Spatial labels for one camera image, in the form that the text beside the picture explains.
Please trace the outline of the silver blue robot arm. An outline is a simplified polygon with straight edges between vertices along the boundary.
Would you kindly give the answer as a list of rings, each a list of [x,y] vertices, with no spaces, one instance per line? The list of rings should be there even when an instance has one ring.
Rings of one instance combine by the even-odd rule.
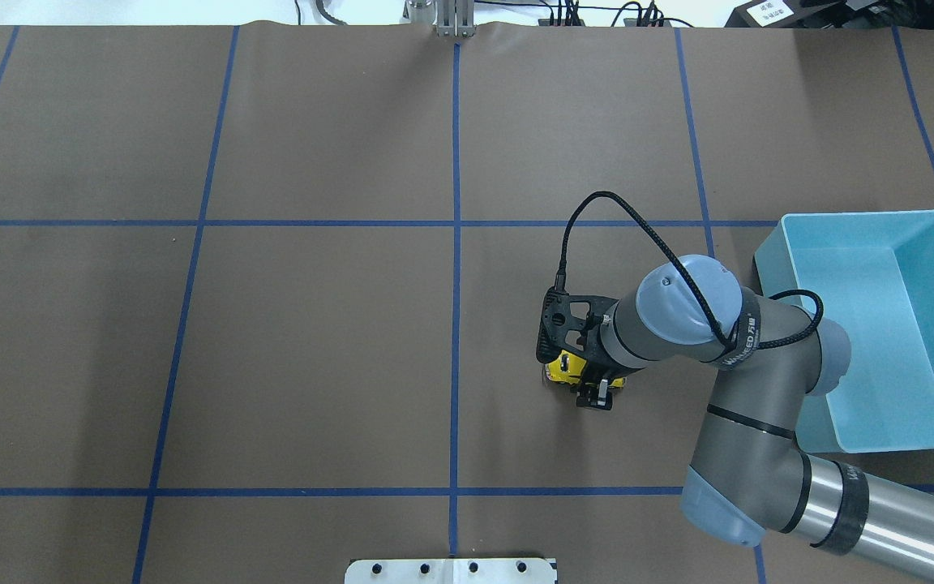
[[[566,285],[561,258],[535,356],[581,359],[578,406],[610,410],[613,382],[675,356],[717,370],[681,495],[694,526],[745,547],[775,531],[934,582],[934,495],[798,446],[803,400],[849,369],[840,324],[756,294],[706,255],[671,256],[619,298]]]

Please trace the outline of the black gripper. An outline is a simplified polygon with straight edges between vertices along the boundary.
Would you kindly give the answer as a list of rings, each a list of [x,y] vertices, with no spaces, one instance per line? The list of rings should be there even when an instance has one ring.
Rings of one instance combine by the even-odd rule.
[[[601,326],[615,299],[597,295],[571,295],[561,288],[550,288],[542,297],[540,332],[535,358],[545,365],[555,361],[560,351],[582,356],[589,363],[604,363],[624,370],[613,361],[600,341]],[[615,380],[581,380],[576,385],[575,406],[608,411],[613,407]]]

